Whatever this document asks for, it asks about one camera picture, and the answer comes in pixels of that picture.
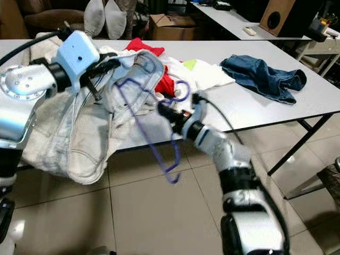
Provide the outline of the black device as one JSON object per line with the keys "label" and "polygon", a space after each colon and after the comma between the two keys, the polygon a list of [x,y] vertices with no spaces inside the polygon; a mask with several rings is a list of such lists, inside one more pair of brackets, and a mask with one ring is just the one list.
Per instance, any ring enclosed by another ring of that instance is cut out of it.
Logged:
{"label": "black device", "polygon": [[232,9],[231,4],[228,2],[211,2],[209,6],[219,11],[230,11]]}

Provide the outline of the wooden speaker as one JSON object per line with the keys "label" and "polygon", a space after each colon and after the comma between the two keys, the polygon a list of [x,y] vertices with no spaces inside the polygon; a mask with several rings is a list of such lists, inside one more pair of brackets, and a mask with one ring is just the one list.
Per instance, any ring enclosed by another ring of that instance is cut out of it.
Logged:
{"label": "wooden speaker", "polygon": [[275,37],[303,37],[317,4],[317,0],[269,0],[259,27]]}

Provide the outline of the grey pillow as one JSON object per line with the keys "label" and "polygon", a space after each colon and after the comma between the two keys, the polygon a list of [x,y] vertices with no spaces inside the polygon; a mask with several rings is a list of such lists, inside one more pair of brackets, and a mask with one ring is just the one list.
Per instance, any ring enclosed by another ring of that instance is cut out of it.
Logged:
{"label": "grey pillow", "polygon": [[83,13],[83,31],[88,37],[98,36],[105,26],[104,0],[90,0]]}
{"label": "grey pillow", "polygon": [[121,10],[115,0],[107,0],[104,5],[104,17],[109,39],[120,39],[127,24],[126,12]]}

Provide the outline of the black table leg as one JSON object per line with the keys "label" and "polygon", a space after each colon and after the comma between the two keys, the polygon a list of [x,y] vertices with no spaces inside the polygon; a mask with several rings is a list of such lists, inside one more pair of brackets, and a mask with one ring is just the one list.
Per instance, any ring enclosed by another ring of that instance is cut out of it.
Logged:
{"label": "black table leg", "polygon": [[321,127],[326,124],[326,122],[328,122],[331,116],[333,116],[332,113],[322,115],[319,121],[316,121],[316,124],[314,125],[310,125],[306,119],[298,120],[297,122],[299,125],[306,129],[306,134],[302,136],[302,138],[300,138],[299,141],[297,141],[297,143],[294,144],[294,146],[292,146],[291,149],[282,156],[282,158],[280,158],[280,160],[267,172],[267,174],[269,176],[274,175],[274,173],[277,172],[277,170],[279,170],[279,168],[282,167],[282,165],[284,165],[287,160],[289,160],[314,134],[316,134],[321,129]]}

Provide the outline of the beige garment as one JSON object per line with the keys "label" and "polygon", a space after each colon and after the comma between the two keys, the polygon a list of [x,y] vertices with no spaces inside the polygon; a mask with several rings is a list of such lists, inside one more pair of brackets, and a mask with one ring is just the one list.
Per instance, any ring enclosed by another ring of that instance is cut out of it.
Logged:
{"label": "beige garment", "polygon": [[53,36],[38,42],[24,51],[22,63],[29,65],[32,60],[39,58],[45,58],[47,61],[51,62],[62,43],[63,41],[61,41],[58,36]]}

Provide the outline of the white shirt green label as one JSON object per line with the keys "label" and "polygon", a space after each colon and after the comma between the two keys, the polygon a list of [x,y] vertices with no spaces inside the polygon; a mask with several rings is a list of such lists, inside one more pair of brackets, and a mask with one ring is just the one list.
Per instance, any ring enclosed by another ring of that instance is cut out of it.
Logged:
{"label": "white shirt green label", "polygon": [[170,56],[163,56],[160,60],[165,70],[155,92],[167,99],[181,100],[199,90],[235,83],[221,66],[200,59],[178,61]]}

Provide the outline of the open brown cardboard box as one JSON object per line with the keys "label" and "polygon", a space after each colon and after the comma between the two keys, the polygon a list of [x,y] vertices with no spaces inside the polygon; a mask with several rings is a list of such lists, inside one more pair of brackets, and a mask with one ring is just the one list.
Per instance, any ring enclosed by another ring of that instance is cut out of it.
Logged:
{"label": "open brown cardboard box", "polygon": [[150,37],[153,40],[194,40],[197,27],[187,15],[150,15]]}

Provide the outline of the blue denim shorts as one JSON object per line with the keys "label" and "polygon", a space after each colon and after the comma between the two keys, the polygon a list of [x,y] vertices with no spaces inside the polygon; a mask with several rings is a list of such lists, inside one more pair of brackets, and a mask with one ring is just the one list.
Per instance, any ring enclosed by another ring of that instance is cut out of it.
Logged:
{"label": "blue denim shorts", "polygon": [[249,55],[233,54],[219,66],[238,85],[280,104],[296,104],[290,90],[299,92],[308,81],[302,70],[277,70]]}

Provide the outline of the red sweater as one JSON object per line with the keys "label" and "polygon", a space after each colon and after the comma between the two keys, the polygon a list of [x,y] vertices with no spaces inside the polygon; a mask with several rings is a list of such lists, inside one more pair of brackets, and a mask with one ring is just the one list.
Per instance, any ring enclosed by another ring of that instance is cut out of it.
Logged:
{"label": "red sweater", "polygon": [[[136,37],[133,40],[130,41],[128,46],[126,46],[126,49],[131,49],[134,51],[139,51],[141,49],[147,49],[157,57],[160,57],[160,55],[165,51],[164,48],[155,48],[152,46],[149,46],[147,44],[144,44],[143,41]],[[168,66],[164,65],[164,73],[162,78],[159,80],[155,87],[155,92],[159,92],[161,95],[168,99],[175,98],[175,81],[168,75]]]}

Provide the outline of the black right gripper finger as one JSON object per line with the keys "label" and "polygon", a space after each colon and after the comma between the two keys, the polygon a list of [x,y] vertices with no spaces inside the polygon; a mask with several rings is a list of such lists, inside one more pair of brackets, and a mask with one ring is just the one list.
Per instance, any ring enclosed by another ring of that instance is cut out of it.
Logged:
{"label": "black right gripper finger", "polygon": [[158,103],[157,110],[158,110],[158,113],[162,117],[165,117],[169,122],[180,121],[180,112],[172,109],[172,107],[168,106],[165,103]]}

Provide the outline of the purple clothes hanger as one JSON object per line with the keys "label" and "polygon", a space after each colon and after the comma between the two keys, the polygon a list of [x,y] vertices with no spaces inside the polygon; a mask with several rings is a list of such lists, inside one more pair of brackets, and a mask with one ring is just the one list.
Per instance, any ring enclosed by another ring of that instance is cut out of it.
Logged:
{"label": "purple clothes hanger", "polygon": [[146,94],[151,97],[152,100],[155,101],[156,105],[161,105],[163,106],[163,103],[157,99],[156,95],[154,92],[145,89],[141,83],[131,79],[131,78],[126,78],[124,79],[121,83],[114,83],[114,87],[117,88],[119,94],[121,95],[124,103],[127,106],[127,109],[129,110],[131,116],[133,116],[133,119],[141,132],[144,141],[147,143],[148,148],[150,148],[151,153],[153,154],[156,162],[158,163],[159,168],[161,169],[165,179],[168,181],[170,184],[177,184],[181,177],[181,173],[175,173],[175,175],[172,175],[172,171],[179,167],[181,164],[181,152],[180,152],[180,146],[178,146],[177,142],[172,139],[173,135],[170,134],[170,143],[173,148],[173,158],[174,158],[174,163],[172,165],[169,165],[168,167],[165,165],[165,160],[163,159],[161,153],[158,151],[156,148],[155,144],[151,143],[150,136],[147,134],[146,130],[143,127],[143,124],[141,124],[138,115],[136,112],[133,110],[133,104],[129,102],[127,99],[126,95],[124,94],[122,88],[125,87],[126,85],[131,85],[132,87],[138,88],[143,94]]}

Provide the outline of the grey desk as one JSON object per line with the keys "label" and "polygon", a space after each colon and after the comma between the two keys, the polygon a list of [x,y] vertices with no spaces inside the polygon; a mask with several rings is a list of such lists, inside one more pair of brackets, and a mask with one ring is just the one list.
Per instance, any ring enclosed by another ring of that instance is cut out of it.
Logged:
{"label": "grey desk", "polygon": [[[327,34],[315,31],[310,28],[313,19],[311,20],[308,29],[304,32],[303,37],[275,37],[270,34],[270,32],[265,31],[265,29],[263,29],[262,27],[259,27],[259,22],[249,22],[233,10],[219,11],[215,10],[213,7],[202,6],[194,2],[187,3],[187,10],[197,10],[201,12],[240,40],[293,40],[323,42],[328,38]],[[248,36],[242,30],[243,27],[253,28],[253,30],[257,32],[257,36]]]}

